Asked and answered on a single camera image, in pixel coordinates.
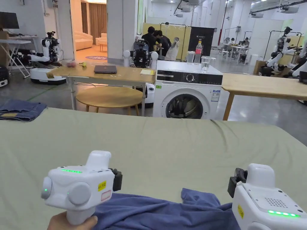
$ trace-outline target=human hand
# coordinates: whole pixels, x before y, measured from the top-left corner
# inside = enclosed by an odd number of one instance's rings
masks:
[[[97,224],[96,216],[88,218],[81,225],[71,225],[66,219],[66,212],[53,216],[47,230],[91,230]]]

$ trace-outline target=red bottle label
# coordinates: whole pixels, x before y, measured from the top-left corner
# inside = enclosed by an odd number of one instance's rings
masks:
[[[201,49],[196,49],[195,54],[201,54]]]

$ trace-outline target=round wooden stool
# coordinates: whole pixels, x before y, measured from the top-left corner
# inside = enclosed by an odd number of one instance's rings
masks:
[[[76,99],[86,105],[86,111],[90,106],[99,108],[127,108],[131,115],[131,106],[135,106],[136,115],[139,116],[138,104],[142,102],[143,93],[128,87],[99,86],[80,91]]]

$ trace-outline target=notepad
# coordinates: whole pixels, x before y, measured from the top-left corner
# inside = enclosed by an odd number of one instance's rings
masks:
[[[145,74],[145,75],[154,75],[154,70],[142,70],[141,74]]]

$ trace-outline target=laptop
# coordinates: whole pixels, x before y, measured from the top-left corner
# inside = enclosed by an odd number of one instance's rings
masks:
[[[97,74],[116,74],[117,68],[116,66],[100,65],[100,66],[95,66],[94,72]]]

